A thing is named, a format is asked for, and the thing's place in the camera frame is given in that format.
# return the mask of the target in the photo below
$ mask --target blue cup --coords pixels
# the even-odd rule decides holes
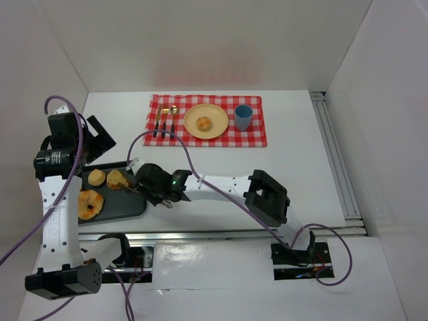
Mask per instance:
[[[253,117],[253,108],[248,105],[238,105],[235,107],[235,127],[244,131],[251,124]]]

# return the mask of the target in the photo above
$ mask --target baking tray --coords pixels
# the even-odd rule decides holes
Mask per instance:
[[[125,217],[139,216],[146,211],[147,200],[142,195],[126,190],[113,191],[107,187],[106,182],[101,186],[92,186],[88,183],[88,176],[94,169],[104,171],[106,175],[113,169],[117,169],[123,173],[133,186],[135,186],[136,182],[134,175],[128,174],[125,168],[126,162],[84,166],[82,169],[82,190],[87,191],[93,189],[95,192],[101,194],[104,198],[104,205],[102,206],[100,214],[95,216],[93,219],[90,219],[89,221],[79,219],[79,225],[107,221],[110,219],[123,219]]]

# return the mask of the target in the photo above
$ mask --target bread roll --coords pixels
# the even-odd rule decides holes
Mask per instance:
[[[104,204],[104,198],[101,194],[91,190],[79,193],[78,215],[85,221],[97,216]]]
[[[211,129],[212,126],[213,123],[208,117],[200,117],[196,121],[196,127],[203,132],[207,132]]]
[[[88,183],[92,186],[100,186],[106,180],[106,173],[94,169],[88,176]]]
[[[107,175],[107,186],[109,189],[122,189],[123,184],[127,187],[131,187],[130,181],[117,169],[109,172]]]

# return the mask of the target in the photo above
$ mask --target glossy white surface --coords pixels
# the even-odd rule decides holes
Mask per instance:
[[[417,0],[374,0],[327,94],[358,205],[409,321],[428,319],[427,52]]]
[[[61,94],[82,110],[87,91],[32,1],[0,1],[0,255],[43,217],[33,159],[49,134],[44,100]],[[58,102],[53,102],[51,111]],[[41,243],[29,239],[1,267],[0,319],[16,320]]]
[[[37,0],[90,92],[326,90],[371,0]]]
[[[175,94],[195,92],[175,92]],[[302,223],[344,226],[344,217],[320,129],[307,91],[222,91],[204,94],[260,95],[263,100],[266,148],[189,148],[200,173],[240,177],[262,169],[289,193]],[[152,92],[90,93],[84,116],[96,115],[117,145],[96,163],[126,159],[133,139],[144,130]],[[168,172],[188,169],[181,147],[142,146],[133,156],[156,163]],[[216,231],[259,229],[259,225],[229,202],[197,201],[174,204],[173,209],[149,205],[137,218],[112,223],[89,223],[80,232]]]
[[[346,252],[339,240],[328,242],[335,273],[342,276]],[[341,286],[325,288],[315,280],[274,281],[269,242],[164,243],[154,261],[154,283],[132,289],[136,320],[405,321],[378,239],[350,238],[348,244],[354,271]],[[33,320],[61,303],[27,294],[19,320]],[[76,298],[50,320],[88,319],[125,319],[118,284]]]

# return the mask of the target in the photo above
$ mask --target placemat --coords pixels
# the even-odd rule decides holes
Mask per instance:
[[[265,147],[268,145],[266,138],[263,110],[261,108],[261,97],[259,96],[214,96],[214,95],[152,95],[150,110],[147,115],[146,130],[153,130],[156,125],[156,113],[160,104],[166,104],[168,108],[173,105],[179,107],[179,114],[175,116],[175,134],[180,137],[186,146],[204,147]],[[229,117],[229,126],[221,135],[213,139],[203,140],[190,135],[184,126],[186,112],[193,106],[199,104],[214,104],[226,111]],[[240,132],[234,126],[233,111],[239,104],[247,104],[253,108],[253,118],[248,129]],[[159,129],[162,129],[165,116],[160,118]],[[167,130],[171,130],[173,115],[167,116]],[[165,138],[158,133],[156,137],[146,135],[142,139],[143,145],[150,146],[180,146],[177,139]]]

